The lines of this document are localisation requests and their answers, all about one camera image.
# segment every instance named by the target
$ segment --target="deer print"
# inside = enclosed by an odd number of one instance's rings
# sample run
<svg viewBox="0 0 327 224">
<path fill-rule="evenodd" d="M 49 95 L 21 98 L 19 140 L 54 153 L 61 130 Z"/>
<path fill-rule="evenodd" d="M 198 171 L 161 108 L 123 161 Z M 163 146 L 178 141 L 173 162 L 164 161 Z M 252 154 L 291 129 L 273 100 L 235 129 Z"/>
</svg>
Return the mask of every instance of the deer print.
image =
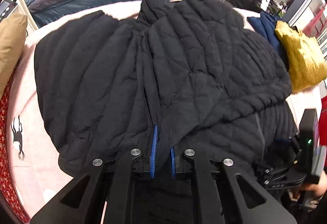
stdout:
<svg viewBox="0 0 327 224">
<path fill-rule="evenodd" d="M 15 129 L 15 118 L 13 123 L 11 124 L 11 130 L 14 135 L 14 142 L 19 142 L 19 153 L 18 158 L 20 160 L 25 159 L 25 154 L 22 150 L 22 123 L 20 122 L 19 115 L 18 115 L 18 131 Z"/>
</svg>

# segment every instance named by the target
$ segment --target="yellow folded garment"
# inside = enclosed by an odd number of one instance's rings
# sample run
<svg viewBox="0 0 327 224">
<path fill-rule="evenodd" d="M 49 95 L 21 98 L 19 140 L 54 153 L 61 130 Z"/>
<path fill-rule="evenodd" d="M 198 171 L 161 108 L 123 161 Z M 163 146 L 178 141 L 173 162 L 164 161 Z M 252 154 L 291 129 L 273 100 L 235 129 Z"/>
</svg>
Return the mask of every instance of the yellow folded garment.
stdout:
<svg viewBox="0 0 327 224">
<path fill-rule="evenodd" d="M 275 32 L 286 49 L 293 93 L 327 78 L 325 59 L 316 38 L 309 38 L 282 21 L 277 21 Z"/>
</svg>

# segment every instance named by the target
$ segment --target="red floral fabric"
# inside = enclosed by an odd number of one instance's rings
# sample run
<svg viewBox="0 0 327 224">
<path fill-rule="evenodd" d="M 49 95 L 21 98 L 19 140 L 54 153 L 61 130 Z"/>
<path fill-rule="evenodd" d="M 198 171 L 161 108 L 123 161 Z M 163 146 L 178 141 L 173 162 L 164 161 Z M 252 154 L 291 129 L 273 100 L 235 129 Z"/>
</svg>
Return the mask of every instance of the red floral fabric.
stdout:
<svg viewBox="0 0 327 224">
<path fill-rule="evenodd" d="M 7 124 L 7 111 L 9 92 L 14 76 L 15 70 L 12 73 L 0 100 L 0 192 L 2 196 L 7 200 L 8 205 L 16 216 L 23 222 L 29 223 L 30 218 L 21 205 L 18 196 L 16 194 L 14 185 L 11 181 L 9 164 L 8 164 L 8 152 L 6 143 L 6 124 Z"/>
</svg>

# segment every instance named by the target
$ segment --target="person's hand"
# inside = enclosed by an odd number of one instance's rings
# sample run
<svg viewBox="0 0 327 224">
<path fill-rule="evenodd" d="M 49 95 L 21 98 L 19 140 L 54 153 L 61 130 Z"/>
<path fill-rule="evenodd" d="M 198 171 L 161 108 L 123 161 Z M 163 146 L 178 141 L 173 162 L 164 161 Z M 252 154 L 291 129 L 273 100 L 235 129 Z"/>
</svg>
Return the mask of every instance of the person's hand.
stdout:
<svg viewBox="0 0 327 224">
<path fill-rule="evenodd" d="M 293 197 L 295 199 L 300 198 L 300 191 L 313 191 L 315 198 L 319 198 L 324 195 L 327 190 L 327 175 L 323 171 L 318 184 L 305 183 L 297 188 L 292 189 Z"/>
</svg>

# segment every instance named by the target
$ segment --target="control panel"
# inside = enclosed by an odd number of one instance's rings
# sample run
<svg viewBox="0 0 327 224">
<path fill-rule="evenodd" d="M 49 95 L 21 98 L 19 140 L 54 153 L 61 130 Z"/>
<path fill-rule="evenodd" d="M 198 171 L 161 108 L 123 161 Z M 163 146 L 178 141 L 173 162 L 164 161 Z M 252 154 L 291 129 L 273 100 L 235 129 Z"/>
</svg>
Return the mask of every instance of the control panel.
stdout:
<svg viewBox="0 0 327 224">
<path fill-rule="evenodd" d="M 7 18 L 17 7 L 18 4 L 16 2 L 11 0 L 3 0 L 0 3 L 0 22 Z"/>
</svg>

